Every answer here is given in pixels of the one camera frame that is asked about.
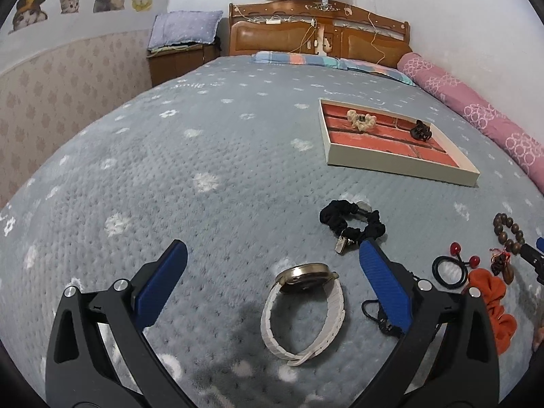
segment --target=white wall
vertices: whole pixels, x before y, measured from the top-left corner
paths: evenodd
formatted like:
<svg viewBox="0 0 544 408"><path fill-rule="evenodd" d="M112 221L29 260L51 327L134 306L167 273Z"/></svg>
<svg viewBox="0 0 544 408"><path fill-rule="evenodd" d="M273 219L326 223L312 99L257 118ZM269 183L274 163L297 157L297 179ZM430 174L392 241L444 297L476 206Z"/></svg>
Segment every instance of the white wall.
<svg viewBox="0 0 544 408"><path fill-rule="evenodd" d="M544 25L528 0L340 1L408 21L415 52L461 78L544 142ZM229 2L169 0L168 10L223 10L227 16ZM220 34L225 42L225 24Z"/></svg>
<svg viewBox="0 0 544 408"><path fill-rule="evenodd" d="M41 8L46 21L13 32L15 8L0 29L0 74L40 53L79 39L94 38L116 32L150 29L155 16L164 13L168 0L153 0L149 11L136 12L131 0L124 10L93 13L95 0L80 0L79 13L61 14L59 0L46 0Z"/></svg>

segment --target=gold watch case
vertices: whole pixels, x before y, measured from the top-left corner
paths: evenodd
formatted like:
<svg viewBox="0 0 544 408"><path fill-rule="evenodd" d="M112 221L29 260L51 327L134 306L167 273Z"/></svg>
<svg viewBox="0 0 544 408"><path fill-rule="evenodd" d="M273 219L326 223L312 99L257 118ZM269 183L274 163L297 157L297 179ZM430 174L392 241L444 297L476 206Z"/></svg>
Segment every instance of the gold watch case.
<svg viewBox="0 0 544 408"><path fill-rule="evenodd" d="M303 264L282 271L274 283L281 285L282 293L300 293L316 287L322 287L331 279L338 279L338 274L328 265L321 263Z"/></svg>

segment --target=cat with hat sticker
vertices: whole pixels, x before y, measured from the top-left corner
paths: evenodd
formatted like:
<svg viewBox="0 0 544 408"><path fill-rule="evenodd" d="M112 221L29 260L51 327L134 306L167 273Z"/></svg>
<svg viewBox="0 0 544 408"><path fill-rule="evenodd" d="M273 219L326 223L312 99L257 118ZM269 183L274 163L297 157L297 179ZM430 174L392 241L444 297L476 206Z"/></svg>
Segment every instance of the cat with hat sticker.
<svg viewBox="0 0 544 408"><path fill-rule="evenodd" d="M31 24L45 21L47 14L41 9L45 0L19 0L13 17L13 31L21 30Z"/></svg>

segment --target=wall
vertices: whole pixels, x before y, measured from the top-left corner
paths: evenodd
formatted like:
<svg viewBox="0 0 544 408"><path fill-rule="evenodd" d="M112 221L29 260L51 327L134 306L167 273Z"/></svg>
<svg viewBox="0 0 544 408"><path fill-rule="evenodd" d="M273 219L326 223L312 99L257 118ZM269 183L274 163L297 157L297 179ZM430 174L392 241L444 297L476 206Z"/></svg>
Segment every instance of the wall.
<svg viewBox="0 0 544 408"><path fill-rule="evenodd" d="M528 0L339 1L407 20L415 52L461 78L544 142L544 25ZM168 10L221 9L228 15L229 2L169 0ZM220 34L227 39L224 23Z"/></svg>
<svg viewBox="0 0 544 408"><path fill-rule="evenodd" d="M149 34L79 40L0 76L0 210L62 144L151 88Z"/></svg>
<svg viewBox="0 0 544 408"><path fill-rule="evenodd" d="M45 0L40 9L47 20L14 30L14 7L0 29L0 74L37 56L73 41L117 32L150 29L155 16L164 13L167 0L152 0L147 10L137 11L132 0L124 0L124 10L94 13L95 0L79 0L77 13L61 13L60 0Z"/></svg>

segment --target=wooden headboard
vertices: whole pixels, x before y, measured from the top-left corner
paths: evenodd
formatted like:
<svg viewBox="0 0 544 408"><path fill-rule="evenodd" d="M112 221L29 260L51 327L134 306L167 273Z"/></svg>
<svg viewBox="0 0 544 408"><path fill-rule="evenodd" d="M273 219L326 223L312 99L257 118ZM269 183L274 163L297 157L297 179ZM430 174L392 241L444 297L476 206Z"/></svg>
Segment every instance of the wooden headboard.
<svg viewBox="0 0 544 408"><path fill-rule="evenodd" d="M401 57L412 52L407 21L381 17L339 1L329 3L328 10L323 10L320 0L231 4L229 55L272 50L380 61L396 68ZM281 23L267 24L267 20Z"/></svg>

